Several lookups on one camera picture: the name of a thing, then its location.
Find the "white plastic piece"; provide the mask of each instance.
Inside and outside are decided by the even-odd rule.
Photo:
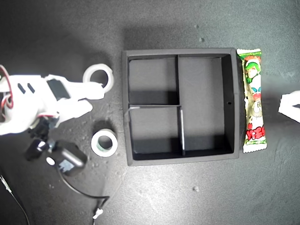
[[[55,117],[59,115],[59,121],[56,124],[58,126],[66,120],[78,118],[90,112],[93,106],[83,99],[102,99],[105,91],[109,91],[113,85],[112,70],[104,64],[101,65],[101,68],[105,69],[109,76],[106,89],[97,82],[69,82],[65,77],[56,75],[48,75],[45,78],[40,75],[9,76],[14,106],[10,109],[6,104],[4,105],[5,121],[0,123],[0,135],[27,130],[40,115]],[[50,80],[60,81],[70,98],[57,100],[47,83]],[[4,95],[9,92],[6,77],[0,80],[0,92]]]
[[[93,216],[93,219],[97,219],[98,216],[100,216],[103,213],[103,209],[97,209],[95,215]]]
[[[112,146],[109,149],[103,148],[99,144],[99,137],[107,136],[112,141]],[[118,148],[118,140],[116,134],[110,129],[102,129],[94,134],[91,141],[92,150],[101,157],[110,157],[112,156]]]
[[[95,64],[95,65],[90,66],[84,72],[82,80],[84,83],[90,82],[90,78],[92,77],[93,73],[95,73],[98,70],[103,70],[107,74],[107,77],[108,77],[107,85],[103,88],[104,92],[107,93],[113,87],[114,78],[113,78],[112,69],[110,69],[106,64]]]
[[[46,162],[49,164],[49,165],[55,165],[55,161],[53,158],[51,157],[47,157],[46,158]]]
[[[2,182],[2,184],[4,185],[5,189],[9,192],[12,193],[9,185],[7,184],[6,180],[4,179],[4,177],[1,175],[0,176],[0,181]]]
[[[280,100],[278,112],[300,123],[300,109],[294,105],[300,104],[300,91],[294,91],[291,94],[283,95]]]

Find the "white tape roll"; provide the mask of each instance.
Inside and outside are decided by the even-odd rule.
[[[84,83],[90,82],[90,78],[92,77],[93,73],[95,73],[98,70],[103,70],[107,74],[107,77],[108,77],[107,85],[103,88],[104,92],[107,93],[113,87],[114,78],[113,78],[112,69],[110,69],[106,64],[95,64],[95,65],[90,66],[84,72],[82,80]]]
[[[101,137],[101,136],[107,136],[108,138],[111,139],[112,146],[109,149],[105,149],[99,144],[99,137]],[[91,147],[92,147],[93,151],[101,157],[112,156],[118,148],[118,140],[116,138],[116,134],[113,131],[111,131],[110,129],[99,130],[92,137]]]

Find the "candy package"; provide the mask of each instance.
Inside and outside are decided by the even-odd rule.
[[[258,151],[267,148],[263,126],[261,102],[261,50],[238,49],[242,60],[245,90],[245,108],[247,118],[246,139],[243,152]]]

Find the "gray table surface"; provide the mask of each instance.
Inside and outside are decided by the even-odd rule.
[[[278,113],[282,94],[300,90],[300,1],[27,0],[0,3],[0,62],[11,74],[55,74],[73,82],[94,63],[114,71],[115,85],[94,110],[52,137],[90,156],[70,182],[111,195],[96,224],[300,224],[300,124]],[[262,107],[268,148],[239,159],[128,167],[123,132],[121,51],[261,48]],[[110,158],[90,149],[93,132],[112,127]],[[91,224],[95,201],[65,186],[44,159],[26,162],[26,133],[0,137],[0,165],[32,225]],[[26,224],[0,185],[1,224]]]

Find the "black box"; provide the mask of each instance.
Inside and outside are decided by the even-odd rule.
[[[128,165],[238,158],[245,127],[236,50],[124,51]]]

